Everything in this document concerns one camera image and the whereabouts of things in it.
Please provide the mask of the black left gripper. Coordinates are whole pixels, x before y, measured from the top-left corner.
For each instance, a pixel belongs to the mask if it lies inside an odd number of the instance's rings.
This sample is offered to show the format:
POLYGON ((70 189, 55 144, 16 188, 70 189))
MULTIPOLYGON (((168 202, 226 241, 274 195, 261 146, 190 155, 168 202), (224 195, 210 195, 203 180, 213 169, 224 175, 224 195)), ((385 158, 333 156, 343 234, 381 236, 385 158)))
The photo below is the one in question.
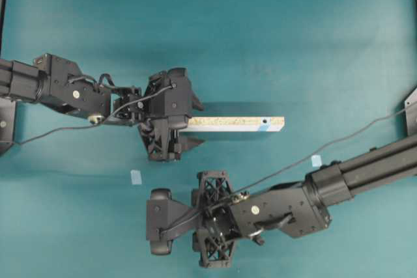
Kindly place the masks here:
MULTIPOLYGON (((150 99, 167 89, 175 86, 164 87, 162 90, 151 94, 149 85, 146 88, 144 101, 143 120, 139 123, 138 130, 147 149, 151 161, 179 160, 180 155, 205 142, 198 138, 180 138, 179 130, 172 129, 166 118, 152 118, 149 111, 150 99)), ((203 111, 204 105, 193 90, 191 90, 192 109, 203 111)))

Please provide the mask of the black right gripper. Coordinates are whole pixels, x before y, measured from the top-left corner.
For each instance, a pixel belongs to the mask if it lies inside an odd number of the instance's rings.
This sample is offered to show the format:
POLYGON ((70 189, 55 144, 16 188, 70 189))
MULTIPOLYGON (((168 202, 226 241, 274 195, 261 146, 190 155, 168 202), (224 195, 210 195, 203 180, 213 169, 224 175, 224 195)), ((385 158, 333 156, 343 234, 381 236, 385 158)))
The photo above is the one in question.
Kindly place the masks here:
POLYGON ((232 193, 225 171, 197 174, 199 186, 192 190, 191 205, 201 211, 192 236, 192 249, 201 259, 231 259, 236 248, 238 230, 230 210, 220 199, 232 193))

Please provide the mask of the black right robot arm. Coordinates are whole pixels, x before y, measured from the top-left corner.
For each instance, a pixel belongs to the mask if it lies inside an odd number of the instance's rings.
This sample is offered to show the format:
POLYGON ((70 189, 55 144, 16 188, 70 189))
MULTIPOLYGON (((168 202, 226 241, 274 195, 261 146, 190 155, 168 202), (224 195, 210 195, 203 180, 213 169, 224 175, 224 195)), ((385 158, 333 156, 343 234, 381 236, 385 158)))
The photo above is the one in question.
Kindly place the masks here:
POLYGON ((200 265, 205 266, 213 255, 227 260, 237 240, 263 245, 264 231, 280 230, 292 238, 319 232, 331 222, 329 206, 415 174, 416 136, 411 135, 347 161, 323 165, 303 181, 216 201, 212 216, 204 218, 202 228, 193 234, 193 250, 201 254, 200 265))

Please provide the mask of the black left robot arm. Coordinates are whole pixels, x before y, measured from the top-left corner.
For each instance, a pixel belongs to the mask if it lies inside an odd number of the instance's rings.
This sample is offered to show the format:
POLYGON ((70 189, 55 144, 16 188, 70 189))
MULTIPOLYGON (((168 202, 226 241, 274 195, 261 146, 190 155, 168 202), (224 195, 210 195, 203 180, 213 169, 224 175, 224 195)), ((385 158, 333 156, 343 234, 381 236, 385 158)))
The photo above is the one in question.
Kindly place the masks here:
POLYGON ((179 160, 203 140, 181 137, 203 104, 185 68, 150 76, 146 90, 116 86, 109 74, 94 79, 72 61, 46 53, 32 65, 1 60, 1 152, 14 145, 16 103, 42 104, 83 118, 89 127, 137 126, 151 161, 179 160))

